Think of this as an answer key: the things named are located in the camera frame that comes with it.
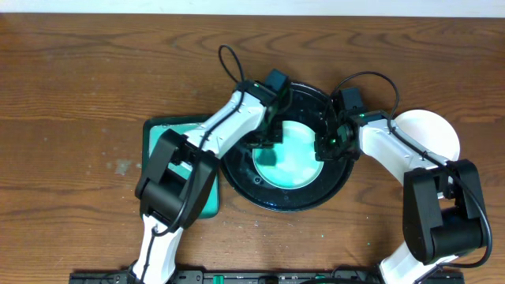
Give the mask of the dark green sponge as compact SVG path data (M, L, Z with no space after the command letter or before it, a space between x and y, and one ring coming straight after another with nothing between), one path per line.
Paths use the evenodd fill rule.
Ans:
M259 149L256 162L261 166L275 166L277 155L274 149Z

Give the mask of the mint green plate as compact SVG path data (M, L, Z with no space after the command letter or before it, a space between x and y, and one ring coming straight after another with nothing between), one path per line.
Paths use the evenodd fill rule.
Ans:
M315 132L297 121L282 123L282 143L273 148L254 148L252 160L256 171L268 184L281 189L299 189L309 185L320 175L324 162L315 158ZM261 166L256 162L259 149L274 149L275 166Z

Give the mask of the white plate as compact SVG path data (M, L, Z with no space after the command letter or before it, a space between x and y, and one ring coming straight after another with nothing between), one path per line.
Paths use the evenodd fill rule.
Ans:
M428 110L408 110L400 114L395 122L406 135L428 150L451 161L458 160L461 151L459 138L445 118Z

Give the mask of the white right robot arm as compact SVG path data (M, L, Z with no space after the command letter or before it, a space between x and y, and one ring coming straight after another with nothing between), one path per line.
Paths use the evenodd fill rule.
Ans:
M404 242L382 260L368 283L426 283L445 267L480 267L492 253L492 229L476 166L460 159L453 126L428 110L397 118L377 110L324 115L316 135L319 160L367 155L403 187Z

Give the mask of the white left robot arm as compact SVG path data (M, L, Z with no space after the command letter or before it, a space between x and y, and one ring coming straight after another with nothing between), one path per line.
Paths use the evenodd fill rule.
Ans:
M221 158L244 136L266 132L288 83L247 80L209 119L183 134L165 131L136 186L144 238L130 283L167 283L175 271L182 233L207 203Z

